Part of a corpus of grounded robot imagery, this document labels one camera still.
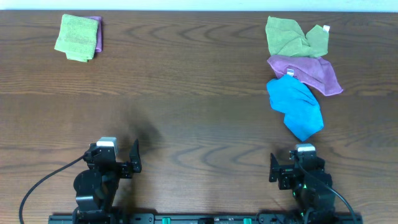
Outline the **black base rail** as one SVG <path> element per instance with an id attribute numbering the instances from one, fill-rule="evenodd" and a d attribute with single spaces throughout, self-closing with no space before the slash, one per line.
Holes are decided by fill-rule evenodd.
<path id="1" fill-rule="evenodd" d="M 304 215 L 297 217 L 283 213 L 260 213 L 258 215 L 154 215 L 135 213 L 126 217 L 118 216 L 102 220 L 88 220 L 79 215 L 51 215 L 48 224 L 73 223 L 115 223 L 115 224 L 278 224 L 278 223 L 316 223 Z"/>

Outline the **folded purple cloth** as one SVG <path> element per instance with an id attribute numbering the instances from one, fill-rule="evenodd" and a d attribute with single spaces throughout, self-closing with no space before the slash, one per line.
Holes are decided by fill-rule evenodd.
<path id="1" fill-rule="evenodd" d="M 103 50 L 102 17 L 101 16 L 88 16 L 88 18 L 98 21 L 95 52 L 96 53 L 102 52 L 102 50 Z"/>

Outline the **blue microfiber cloth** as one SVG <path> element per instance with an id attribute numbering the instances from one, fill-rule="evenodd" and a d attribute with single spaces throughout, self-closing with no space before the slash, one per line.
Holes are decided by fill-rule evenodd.
<path id="1" fill-rule="evenodd" d="M 266 85 L 273 110 L 284 114 L 284 124 L 301 141 L 324 127 L 320 105 L 306 85 L 290 75 Z"/>

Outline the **crumpled purple cloth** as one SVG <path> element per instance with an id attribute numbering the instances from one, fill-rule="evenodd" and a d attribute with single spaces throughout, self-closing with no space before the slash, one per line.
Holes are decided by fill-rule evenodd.
<path id="1" fill-rule="evenodd" d="M 343 92 L 331 63 L 321 57 L 272 55 L 267 62 L 277 78 L 290 75 L 325 96 L 338 95 Z"/>

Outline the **crumpled green cloth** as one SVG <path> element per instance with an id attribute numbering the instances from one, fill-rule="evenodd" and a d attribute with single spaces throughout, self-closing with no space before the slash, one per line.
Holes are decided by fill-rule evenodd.
<path id="1" fill-rule="evenodd" d="M 328 53 L 329 32 L 320 25 L 305 34 L 295 20 L 269 16 L 265 32 L 270 55 L 318 58 Z"/>

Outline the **folded green cloth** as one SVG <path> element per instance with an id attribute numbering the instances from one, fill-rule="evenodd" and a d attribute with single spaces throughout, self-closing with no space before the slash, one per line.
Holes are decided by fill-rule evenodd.
<path id="1" fill-rule="evenodd" d="M 96 19 L 64 14 L 54 49 L 65 53 L 69 60 L 92 60 L 97 45 L 99 23 Z"/>

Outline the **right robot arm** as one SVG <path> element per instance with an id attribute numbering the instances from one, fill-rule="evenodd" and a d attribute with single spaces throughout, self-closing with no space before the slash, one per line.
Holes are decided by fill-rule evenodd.
<path id="1" fill-rule="evenodd" d="M 281 190 L 291 190 L 300 210 L 301 223 L 326 223 L 333 219 L 335 195 L 325 161 L 315 151 L 290 151 L 293 164 L 280 165 L 271 154 L 269 182 Z"/>

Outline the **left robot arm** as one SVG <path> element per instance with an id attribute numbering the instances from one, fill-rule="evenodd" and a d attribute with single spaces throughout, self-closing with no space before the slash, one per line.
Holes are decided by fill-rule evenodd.
<path id="1" fill-rule="evenodd" d="M 77 211 L 73 223 L 124 223 L 121 211 L 113 207 L 113 201 L 121 179 L 131 179 L 142 171 L 139 141 L 135 140 L 129 151 L 129 160 L 118 162 L 115 137 L 102 137 L 91 143 L 83 160 L 88 170 L 77 175 L 73 187 L 76 192 Z"/>

